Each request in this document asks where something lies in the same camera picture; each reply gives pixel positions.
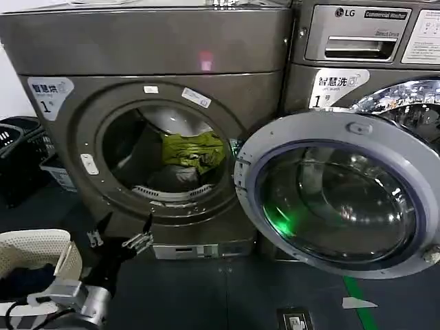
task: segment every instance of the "laundry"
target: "laundry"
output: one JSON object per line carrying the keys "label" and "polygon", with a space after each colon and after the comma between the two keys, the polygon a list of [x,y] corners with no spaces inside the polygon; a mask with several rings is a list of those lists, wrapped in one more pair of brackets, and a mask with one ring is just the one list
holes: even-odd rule
{"label": "laundry", "polygon": [[148,187],[168,193],[181,193],[200,187],[199,175],[194,167],[166,165],[151,175]]}
{"label": "laundry", "polygon": [[203,175],[220,165],[224,157],[223,142],[212,131],[191,137],[162,134],[164,164],[195,167]]}
{"label": "laundry", "polygon": [[38,269],[18,267],[0,279],[0,301],[17,300],[47,289],[55,279],[49,263]]}

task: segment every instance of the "green floor marking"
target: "green floor marking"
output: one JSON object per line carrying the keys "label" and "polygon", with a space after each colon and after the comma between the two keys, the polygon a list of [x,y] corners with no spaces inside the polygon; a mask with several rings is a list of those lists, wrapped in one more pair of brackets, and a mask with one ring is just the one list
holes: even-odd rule
{"label": "green floor marking", "polygon": [[[359,288],[358,282],[354,278],[343,276],[343,279],[344,279],[345,287],[351,297],[365,300],[364,295],[362,294],[362,291]],[[357,315],[359,316],[360,322],[364,327],[364,330],[379,329],[368,308],[357,308],[356,311],[357,311]]]}

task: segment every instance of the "lg washing machine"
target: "lg washing machine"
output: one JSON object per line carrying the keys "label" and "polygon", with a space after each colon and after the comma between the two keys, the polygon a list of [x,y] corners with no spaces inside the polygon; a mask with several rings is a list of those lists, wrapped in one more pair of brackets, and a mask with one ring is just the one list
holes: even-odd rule
{"label": "lg washing machine", "polygon": [[303,1],[286,116],[235,168],[240,202],[290,257],[359,278],[440,259],[440,4]]}
{"label": "lg washing machine", "polygon": [[142,0],[3,14],[0,37],[105,234],[153,215],[158,258],[214,258],[254,245],[231,175],[276,112],[291,21],[266,0]]}

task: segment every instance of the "green cloth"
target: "green cloth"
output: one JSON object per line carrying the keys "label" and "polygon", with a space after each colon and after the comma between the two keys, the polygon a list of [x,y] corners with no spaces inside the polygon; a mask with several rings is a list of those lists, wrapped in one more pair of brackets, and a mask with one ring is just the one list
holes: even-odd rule
{"label": "green cloth", "polygon": [[191,137],[162,134],[164,164],[195,167],[202,175],[220,165],[224,157],[223,142],[212,131]]}

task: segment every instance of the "gray floor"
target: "gray floor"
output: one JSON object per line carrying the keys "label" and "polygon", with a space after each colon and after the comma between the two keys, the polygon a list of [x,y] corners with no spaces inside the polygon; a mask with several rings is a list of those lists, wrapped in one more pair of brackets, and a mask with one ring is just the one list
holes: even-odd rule
{"label": "gray floor", "polygon": [[[93,226],[77,196],[55,185],[14,210],[0,210],[0,232],[68,229],[87,262],[84,231]],[[440,329],[440,267],[395,280],[359,280],[380,330]],[[276,330],[276,310],[305,307],[315,330],[362,330],[355,310],[344,310],[341,276],[299,263],[259,256],[232,260],[145,261],[121,269],[108,330]]]}

